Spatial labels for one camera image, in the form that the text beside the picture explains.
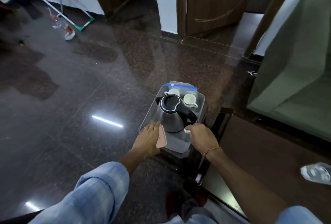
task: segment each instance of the electric kettle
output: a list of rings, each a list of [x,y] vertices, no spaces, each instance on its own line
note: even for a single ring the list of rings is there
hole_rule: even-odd
[[[176,94],[168,94],[161,98],[157,117],[168,133],[177,133],[197,121],[197,116]]]

